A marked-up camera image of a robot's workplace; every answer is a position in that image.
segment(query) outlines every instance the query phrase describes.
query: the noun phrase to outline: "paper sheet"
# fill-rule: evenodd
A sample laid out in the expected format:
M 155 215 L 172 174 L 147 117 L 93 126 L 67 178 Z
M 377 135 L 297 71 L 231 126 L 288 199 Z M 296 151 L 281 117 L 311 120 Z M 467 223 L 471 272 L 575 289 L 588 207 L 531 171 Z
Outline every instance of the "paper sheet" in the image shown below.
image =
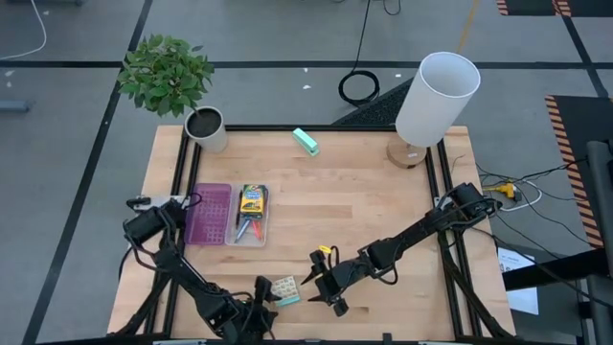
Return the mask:
M 530 255 L 526 256 L 534 260 L 534 257 Z M 498 263 L 500 263 L 500 270 L 502 272 L 534 265 L 528 259 L 517 254 L 517 252 L 504 248 L 498 248 Z M 509 306 L 514 311 L 524 311 L 538 315 L 538 294 L 536 292 L 536 287 L 508 291 L 507 299 L 509 300 Z

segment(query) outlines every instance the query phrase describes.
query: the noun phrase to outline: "gray floor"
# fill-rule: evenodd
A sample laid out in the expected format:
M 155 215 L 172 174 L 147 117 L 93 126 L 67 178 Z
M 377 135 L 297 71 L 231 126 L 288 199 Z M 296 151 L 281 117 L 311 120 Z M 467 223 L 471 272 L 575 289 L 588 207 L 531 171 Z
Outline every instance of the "gray floor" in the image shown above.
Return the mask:
M 390 17 L 374 1 L 362 59 L 420 60 L 455 50 L 470 0 L 402 0 Z M 89 0 L 77 8 L 39 1 L 49 40 L 27 60 L 119 60 L 144 0 Z M 155 0 L 144 33 L 176 35 L 216 61 L 353 60 L 364 0 Z M 594 61 L 613 61 L 613 18 L 575 19 Z M 32 8 L 0 2 L 0 57 L 32 49 L 41 34 Z M 505 17 L 493 1 L 478 9 L 464 54 L 475 61 L 580 61 L 559 17 Z M 411 78 L 411 69 L 374 69 L 382 91 Z M 337 95 L 348 69 L 218 69 L 206 103 L 230 124 L 330 124 L 352 111 Z M 28 114 L 0 115 L 0 206 L 4 210 L 0 268 L 0 344 L 21 342 L 56 250 L 68 210 L 108 102 L 115 69 L 0 69 L 0 99 L 34 102 Z M 599 71 L 613 93 L 613 71 Z M 543 97 L 596 96 L 587 74 L 575 70 L 484 70 L 483 85 L 457 124 L 470 130 L 477 162 L 495 173 L 521 175 L 561 164 Z M 349 93 L 370 92 L 352 80 Z M 38 341 L 101 336 L 125 250 L 124 201 L 139 194 L 157 125 L 181 123 L 135 110 L 121 98 L 77 230 Z M 538 180 L 570 196 L 565 172 Z M 572 202 L 536 205 L 584 237 Z M 530 210 L 503 215 L 509 224 L 558 253 L 587 249 L 558 225 Z M 533 246 L 494 221 L 511 243 Z M 518 325 L 523 334 L 538 334 Z M 539 334 L 536 337 L 557 338 Z

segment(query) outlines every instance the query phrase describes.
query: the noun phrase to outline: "clear plastic container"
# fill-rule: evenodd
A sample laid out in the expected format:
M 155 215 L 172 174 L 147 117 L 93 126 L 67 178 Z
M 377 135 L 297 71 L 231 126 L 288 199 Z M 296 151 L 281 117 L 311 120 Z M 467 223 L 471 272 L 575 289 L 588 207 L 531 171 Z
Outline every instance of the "clear plastic container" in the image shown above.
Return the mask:
M 227 183 L 198 183 L 193 189 L 199 201 L 188 209 L 185 243 L 221 245 L 225 243 L 235 190 Z
M 233 185 L 232 205 L 230 216 L 228 219 L 228 227 L 226 229 L 225 242 L 227 245 L 263 247 L 266 244 L 268 214 L 270 211 L 270 188 L 268 188 L 267 185 L 262 185 L 266 188 L 268 193 L 264 200 L 263 216 L 261 219 L 255 219 L 246 215 L 240 215 L 238 212 L 238 208 L 240 207 L 238 194 L 240 193 L 240 191 L 243 190 L 243 187 L 245 185 L 246 184 Z M 246 221 L 249 221 L 249 223 L 246 225 L 243 234 L 238 239 L 238 233 L 240 232 L 240 229 L 245 225 Z M 256 235 L 256 226 L 259 226 L 261 233 L 260 237 Z

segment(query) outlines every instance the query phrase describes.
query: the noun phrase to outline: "wooden table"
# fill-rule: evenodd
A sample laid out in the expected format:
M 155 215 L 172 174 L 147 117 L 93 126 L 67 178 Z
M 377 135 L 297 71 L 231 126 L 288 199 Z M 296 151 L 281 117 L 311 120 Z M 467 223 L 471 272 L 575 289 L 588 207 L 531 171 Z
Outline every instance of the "wooden table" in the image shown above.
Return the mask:
M 181 126 L 158 127 L 144 195 L 170 193 L 181 131 Z M 310 135 L 321 149 L 315 157 L 310 157 L 288 131 L 231 131 L 223 153 L 203 152 L 197 182 L 263 183 L 271 189 L 264 248 L 187 246 L 187 259 L 205 279 L 230 291 L 252 291 L 256 275 L 271 281 L 293 275 L 302 282 L 311 265 L 308 254 L 318 245 L 335 244 L 341 260 L 350 259 L 357 248 L 396 235 L 432 208 L 425 165 L 403 170 L 387 160 L 385 147 L 393 132 L 321 131 Z M 453 165 L 454 183 L 480 186 L 466 127 L 451 128 L 445 143 L 450 166 L 461 157 Z M 184 189 L 190 157 L 188 153 Z M 482 222 L 479 228 L 489 230 L 488 222 Z M 149 242 L 151 248 L 156 243 L 157 239 Z M 514 333 L 492 239 L 467 231 L 465 245 L 477 295 L 500 324 Z M 391 333 L 394 340 L 453 339 L 436 237 L 407 250 L 397 269 L 399 281 L 395 286 L 365 279 L 349 288 L 344 296 L 350 309 L 343 317 L 336 317 L 324 303 L 306 302 L 317 290 L 313 283 L 302 286 L 302 301 L 279 309 L 273 326 L 275 336 L 377 340 L 382 333 Z M 141 305 L 152 277 L 151 271 L 128 258 L 110 332 L 121 328 Z M 165 294 L 156 330 L 162 329 L 166 302 Z M 465 334 L 470 334 L 464 298 L 460 303 Z M 181 288 L 172 337 L 215 337 L 198 316 L 192 298 Z

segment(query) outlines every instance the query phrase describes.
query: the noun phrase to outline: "white pot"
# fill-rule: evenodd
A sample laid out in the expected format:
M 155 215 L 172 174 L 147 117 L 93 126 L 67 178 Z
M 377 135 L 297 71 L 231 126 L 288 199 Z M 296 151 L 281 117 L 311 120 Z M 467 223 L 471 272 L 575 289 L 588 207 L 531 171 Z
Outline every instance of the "white pot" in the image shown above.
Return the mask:
M 219 118 L 221 119 L 221 123 L 219 124 L 219 128 L 217 129 L 217 131 L 204 138 L 196 137 L 193 134 L 191 134 L 190 130 L 188 129 L 188 121 L 191 119 L 192 116 L 195 115 L 195 113 L 192 111 L 187 116 L 187 118 L 185 118 L 185 125 L 184 125 L 185 132 L 188 133 L 190 138 L 192 138 L 196 143 L 198 143 L 198 145 L 200 145 L 207 152 L 219 153 L 219 152 L 222 152 L 223 149 L 225 149 L 226 145 L 228 144 L 228 136 L 226 135 L 226 127 L 223 123 L 223 115 L 221 115 L 221 111 L 219 111 L 219 109 L 212 107 L 212 106 L 200 106 L 197 108 L 198 111 L 206 110 L 206 109 L 211 109 L 219 115 Z
M 430 54 L 421 61 L 396 118 L 396 131 L 407 143 L 436 145 L 481 84 L 477 67 L 453 53 Z

